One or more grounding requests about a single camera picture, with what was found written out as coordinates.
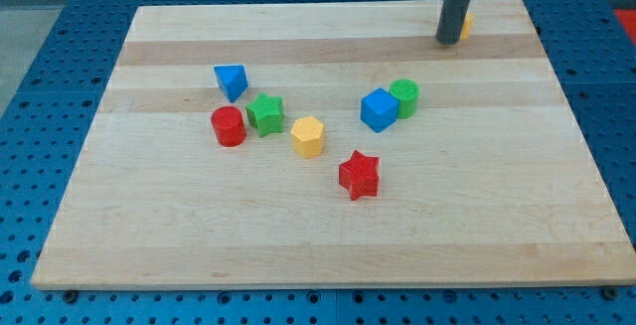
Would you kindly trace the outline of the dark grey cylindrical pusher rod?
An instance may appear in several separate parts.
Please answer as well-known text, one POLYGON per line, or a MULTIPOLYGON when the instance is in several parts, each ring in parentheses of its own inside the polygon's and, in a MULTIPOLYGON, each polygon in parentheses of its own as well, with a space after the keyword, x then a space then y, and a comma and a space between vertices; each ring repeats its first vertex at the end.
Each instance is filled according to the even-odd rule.
POLYGON ((471 0, 443 0, 436 30, 436 39, 442 45, 455 45, 461 37, 471 0))

